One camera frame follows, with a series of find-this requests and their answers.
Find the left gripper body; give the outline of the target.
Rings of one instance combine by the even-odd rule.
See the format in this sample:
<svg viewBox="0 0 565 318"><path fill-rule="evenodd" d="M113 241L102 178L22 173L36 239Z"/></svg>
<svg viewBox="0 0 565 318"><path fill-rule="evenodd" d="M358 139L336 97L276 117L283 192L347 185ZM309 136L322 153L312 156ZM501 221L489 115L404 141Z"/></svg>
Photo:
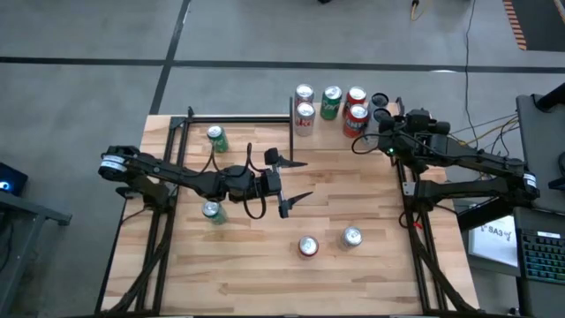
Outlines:
<svg viewBox="0 0 565 318"><path fill-rule="evenodd" d="M260 200L261 212L258 219L261 219L267 211L266 198L276 196L278 201L278 211L281 218L289 217L290 204L283 197L282 180L279 173L282 157L277 148L270 148L264 154L265 164L270 169L265 169L260 176L254 180L255 195Z"/></svg>

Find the grey metal cart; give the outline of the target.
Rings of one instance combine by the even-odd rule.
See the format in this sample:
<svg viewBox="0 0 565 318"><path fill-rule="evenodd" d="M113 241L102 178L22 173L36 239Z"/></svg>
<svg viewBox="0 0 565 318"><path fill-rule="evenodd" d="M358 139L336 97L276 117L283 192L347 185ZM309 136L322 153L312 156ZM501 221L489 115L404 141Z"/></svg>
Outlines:
<svg viewBox="0 0 565 318"><path fill-rule="evenodd" d="M68 226L72 214L0 192L0 318L6 318L44 223Z"/></svg>

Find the red Fanta strawberry can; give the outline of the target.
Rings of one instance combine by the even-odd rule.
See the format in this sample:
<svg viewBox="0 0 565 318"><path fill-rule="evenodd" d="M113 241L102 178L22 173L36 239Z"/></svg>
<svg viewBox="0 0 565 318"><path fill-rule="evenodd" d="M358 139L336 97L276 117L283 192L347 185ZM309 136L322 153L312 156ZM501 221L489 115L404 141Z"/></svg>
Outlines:
<svg viewBox="0 0 565 318"><path fill-rule="evenodd" d="M298 241L298 254L309 259L314 257L319 251L319 242L313 236L304 236Z"/></svg>
<svg viewBox="0 0 565 318"><path fill-rule="evenodd" d="M348 110L352 105L365 103L366 91L362 87L351 87L347 92L343 110Z"/></svg>
<svg viewBox="0 0 565 318"><path fill-rule="evenodd" d="M368 120L368 110L362 104L353 104L346 111L343 134L348 138L358 137Z"/></svg>

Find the black monitor pole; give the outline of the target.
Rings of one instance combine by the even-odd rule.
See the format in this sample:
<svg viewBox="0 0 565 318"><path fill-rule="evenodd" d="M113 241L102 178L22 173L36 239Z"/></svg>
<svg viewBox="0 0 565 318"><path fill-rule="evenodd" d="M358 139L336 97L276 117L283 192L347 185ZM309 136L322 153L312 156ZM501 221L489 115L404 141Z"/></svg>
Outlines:
<svg viewBox="0 0 565 318"><path fill-rule="evenodd" d="M532 96L534 106L543 112L549 113L558 104L565 104L565 82L545 95Z"/></svg>

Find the black desk edge bar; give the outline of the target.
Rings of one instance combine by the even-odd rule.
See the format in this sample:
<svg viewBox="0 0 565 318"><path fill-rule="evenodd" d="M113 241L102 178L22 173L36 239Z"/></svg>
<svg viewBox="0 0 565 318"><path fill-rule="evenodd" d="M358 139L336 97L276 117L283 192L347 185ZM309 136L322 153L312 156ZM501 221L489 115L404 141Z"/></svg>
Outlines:
<svg viewBox="0 0 565 318"><path fill-rule="evenodd" d="M457 222L461 231L467 231L512 215L515 208L529 208L530 206L530 201L497 197L462 211L457 216Z"/></svg>

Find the green Sprite can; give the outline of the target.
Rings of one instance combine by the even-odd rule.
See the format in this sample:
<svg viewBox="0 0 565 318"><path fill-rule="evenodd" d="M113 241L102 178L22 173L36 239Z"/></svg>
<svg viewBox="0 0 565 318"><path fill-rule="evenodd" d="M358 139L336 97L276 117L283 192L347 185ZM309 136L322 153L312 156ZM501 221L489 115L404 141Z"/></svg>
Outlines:
<svg viewBox="0 0 565 318"><path fill-rule="evenodd" d="M207 137L216 153L225 153L229 150L229 142L225 129L220 125L211 125L207 129Z"/></svg>
<svg viewBox="0 0 565 318"><path fill-rule="evenodd" d="M342 89L338 86L327 87L322 94L320 116L325 120L334 120L343 97Z"/></svg>
<svg viewBox="0 0 565 318"><path fill-rule="evenodd" d="M201 208L203 216L213 224L224 224L228 221L226 212L220 202L206 201Z"/></svg>

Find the black aluminium frame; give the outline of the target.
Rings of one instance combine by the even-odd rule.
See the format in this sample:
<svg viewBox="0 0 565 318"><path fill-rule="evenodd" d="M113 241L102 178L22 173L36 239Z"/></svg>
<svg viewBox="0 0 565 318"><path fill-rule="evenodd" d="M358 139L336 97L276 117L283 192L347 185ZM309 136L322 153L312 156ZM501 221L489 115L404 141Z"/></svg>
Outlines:
<svg viewBox="0 0 565 318"><path fill-rule="evenodd" d="M188 107L187 115L186 116L174 116L171 117L169 120L169 130L164 150L164 159L169 161L171 154L172 154L172 147L174 142L174 133L178 128L182 128L180 134L180 145L178 148L178 155L177 155L177 164L181 165L184 163L184 155L186 152L186 145L188 143L188 132L189 127L192 123L199 122L200 119L196 120L197 118L194 115L194 111L192 107ZM276 115L267 115L264 117L264 121L261 119L259 120L259 115L251 117L251 123L259 123L264 122L268 124L279 124L279 123L288 123L291 125L290 115L288 116L276 116ZM131 302L119 306L118 304L115 305L117 309L107 309L102 310L102 302L104 298L104 293L106 291L108 281L109 281L109 274L111 271L112 263L114 261L116 250L117 250L117 242L119 239L120 231L122 228L122 219L120 220L120 225L118 226L116 236L114 238L113 247L111 250L111 255L109 257L109 262L106 268L105 276L102 281L102 286L100 289L100 294L98 296L98 300L96 303L96 307L94 310L93 317L100 317L100 318L138 318L138 317L148 317L150 315L160 316L160 311L162 307L162 298L164 294L164 285L165 285L165 278L166 273L169 265L169 256L170 256L170 245L172 240L172 233L173 227L175 222L176 216L176 207L178 201L179 190L172 191L172 197L169 199L169 209L165 209L164 212L157 211L153 212L151 223L148 230L147 236L147 245L146 251L144 256L144 261L142 265L142 269L140 274L136 278L136 280L132 283L132 288L134 293L126 292L124 294L125 300L131 300ZM159 220L161 215L166 216L166 221L164 225L164 231L162 234L162 239L159 244L156 244L157 232L159 228ZM145 304L147 300L147 287L148 282L151 274L157 268L157 275L156 275L156 282L154 287L154 298L152 302L152 306L150 309L145 309ZM132 302L136 300L135 307L133 311L128 311L129 307L131 306Z"/></svg>
<svg viewBox="0 0 565 318"><path fill-rule="evenodd" d="M404 217L406 221L405 227L411 244L423 316L464 318L480 314L481 311L468 304L441 272L433 242L428 211L425 211L424 208L419 208L414 201L416 185L419 181L418 174L412 174L414 182L408 182L406 170L400 158L391 160L391 164L396 167L402 190L403 214L401 217ZM425 269L427 269L432 279L437 308L432 306L428 295Z"/></svg>

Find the wooden shelf black legs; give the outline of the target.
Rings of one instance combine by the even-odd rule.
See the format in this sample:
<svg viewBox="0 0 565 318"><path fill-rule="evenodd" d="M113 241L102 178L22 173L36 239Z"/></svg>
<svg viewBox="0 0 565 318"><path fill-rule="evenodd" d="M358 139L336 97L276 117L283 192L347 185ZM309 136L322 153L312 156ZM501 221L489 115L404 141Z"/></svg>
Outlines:
<svg viewBox="0 0 565 318"><path fill-rule="evenodd" d="M310 162L306 157L316 153L349 152L354 139L343 133L345 118L338 114L336 119L326 120L320 116L320 102L314 102L316 110L312 133L298 135L295 123L295 107L290 99L290 159L298 162Z"/></svg>

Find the white paper sign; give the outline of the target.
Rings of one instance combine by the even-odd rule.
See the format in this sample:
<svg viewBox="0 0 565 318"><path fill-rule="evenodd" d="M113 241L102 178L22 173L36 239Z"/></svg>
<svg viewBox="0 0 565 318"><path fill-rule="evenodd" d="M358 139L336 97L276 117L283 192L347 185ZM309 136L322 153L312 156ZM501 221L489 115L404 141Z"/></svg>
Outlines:
<svg viewBox="0 0 565 318"><path fill-rule="evenodd" d="M517 268L514 217L504 216L470 230L468 252L480 258Z"/></svg>

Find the rainbow backlit keyboard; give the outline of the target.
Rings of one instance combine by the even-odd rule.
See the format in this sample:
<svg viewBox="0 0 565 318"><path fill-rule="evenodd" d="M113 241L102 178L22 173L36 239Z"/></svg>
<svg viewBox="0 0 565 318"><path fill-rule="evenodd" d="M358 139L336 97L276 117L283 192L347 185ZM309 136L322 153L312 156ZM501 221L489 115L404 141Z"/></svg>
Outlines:
<svg viewBox="0 0 565 318"><path fill-rule="evenodd" d="M565 285L565 234L521 229L517 251L526 279Z"/></svg>

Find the grey closed laptop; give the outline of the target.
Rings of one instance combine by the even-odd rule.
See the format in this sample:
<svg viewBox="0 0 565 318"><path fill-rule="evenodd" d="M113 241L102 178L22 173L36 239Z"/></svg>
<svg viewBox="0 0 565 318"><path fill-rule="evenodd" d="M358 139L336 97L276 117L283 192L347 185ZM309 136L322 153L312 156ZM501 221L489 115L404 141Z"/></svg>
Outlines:
<svg viewBox="0 0 565 318"><path fill-rule="evenodd" d="M559 156L565 152L565 105L546 113L535 107L531 95L516 98L524 160L537 179L539 197L532 205L541 210L565 214L565 190L548 187L562 177Z"/></svg>

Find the black mat orange stripes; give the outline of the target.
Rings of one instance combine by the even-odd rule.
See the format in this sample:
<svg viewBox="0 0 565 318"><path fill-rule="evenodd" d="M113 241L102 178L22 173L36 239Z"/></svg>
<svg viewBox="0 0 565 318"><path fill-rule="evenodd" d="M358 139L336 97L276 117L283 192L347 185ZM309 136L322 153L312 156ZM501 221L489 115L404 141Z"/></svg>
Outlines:
<svg viewBox="0 0 565 318"><path fill-rule="evenodd" d="M517 47L565 52L565 0L502 0Z"/></svg>

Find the silver Diet Coke can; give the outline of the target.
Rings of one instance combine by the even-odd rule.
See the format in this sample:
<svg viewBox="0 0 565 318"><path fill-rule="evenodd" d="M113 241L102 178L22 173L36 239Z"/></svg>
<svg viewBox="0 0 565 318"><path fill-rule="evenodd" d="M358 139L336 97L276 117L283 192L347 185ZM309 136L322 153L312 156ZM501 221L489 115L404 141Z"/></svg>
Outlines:
<svg viewBox="0 0 565 318"><path fill-rule="evenodd" d="M295 112L295 132L298 136L310 136L313 134L313 126L316 111L309 102L301 102Z"/></svg>
<svg viewBox="0 0 565 318"><path fill-rule="evenodd" d="M315 93L309 84L299 84L294 91L294 106L297 107L302 102L312 103Z"/></svg>
<svg viewBox="0 0 565 318"><path fill-rule="evenodd" d="M355 226L345 228L339 238L340 247L348 250L360 246L363 242L362 231Z"/></svg>

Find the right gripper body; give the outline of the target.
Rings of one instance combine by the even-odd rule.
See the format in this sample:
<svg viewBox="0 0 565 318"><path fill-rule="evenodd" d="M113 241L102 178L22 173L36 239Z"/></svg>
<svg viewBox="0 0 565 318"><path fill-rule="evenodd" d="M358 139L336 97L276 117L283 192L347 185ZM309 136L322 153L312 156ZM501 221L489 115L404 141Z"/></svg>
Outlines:
<svg viewBox="0 0 565 318"><path fill-rule="evenodd" d="M425 159L430 154L425 138L430 133L430 124L435 121L430 112L411 110L394 118L395 128L383 133L383 153L411 170L427 170Z"/></svg>

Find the black box blue light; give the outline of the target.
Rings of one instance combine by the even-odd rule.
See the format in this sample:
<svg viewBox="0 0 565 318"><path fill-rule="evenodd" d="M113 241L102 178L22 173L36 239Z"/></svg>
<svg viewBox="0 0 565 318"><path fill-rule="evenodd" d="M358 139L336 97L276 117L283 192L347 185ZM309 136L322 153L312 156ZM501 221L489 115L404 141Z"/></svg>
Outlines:
<svg viewBox="0 0 565 318"><path fill-rule="evenodd" d="M0 163L0 191L20 197L26 187L28 175Z"/></svg>

